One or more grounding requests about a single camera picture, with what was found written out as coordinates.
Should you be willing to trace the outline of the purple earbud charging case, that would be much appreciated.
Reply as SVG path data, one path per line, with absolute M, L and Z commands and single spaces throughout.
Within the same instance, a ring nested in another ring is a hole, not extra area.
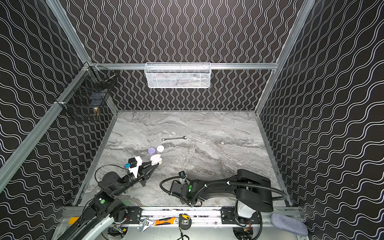
M 148 149 L 148 154 L 150 154 L 150 155 L 154 155 L 156 152 L 157 152 L 157 149 L 154 147 L 151 147 Z

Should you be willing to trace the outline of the white earbud charging case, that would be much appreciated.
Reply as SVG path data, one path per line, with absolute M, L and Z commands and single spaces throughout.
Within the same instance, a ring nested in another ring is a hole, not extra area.
M 165 150 L 165 147 L 163 145 L 160 145 L 157 147 L 157 151 L 162 153 Z

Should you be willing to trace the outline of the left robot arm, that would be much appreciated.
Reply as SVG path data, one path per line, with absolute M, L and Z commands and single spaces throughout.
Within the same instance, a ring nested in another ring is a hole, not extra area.
M 98 182 L 101 189 L 83 208 L 80 217 L 59 237 L 60 240 L 95 240 L 112 224 L 122 224 L 128 218 L 128 207 L 119 199 L 136 183 L 143 187 L 161 162 L 139 163 L 130 160 L 134 169 L 120 177 L 116 172 L 106 173 Z

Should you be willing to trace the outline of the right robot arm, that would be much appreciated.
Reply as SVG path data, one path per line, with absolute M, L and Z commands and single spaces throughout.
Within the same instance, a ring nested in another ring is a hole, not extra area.
M 160 188 L 181 203 L 196 208 L 209 199 L 235 198 L 234 210 L 223 213 L 222 222 L 242 227 L 259 221 L 261 213 L 273 212 L 274 201 L 288 198 L 284 191 L 271 186 L 270 179 L 244 169 L 229 178 L 213 181 L 190 180 L 181 171 L 178 176 L 161 181 Z

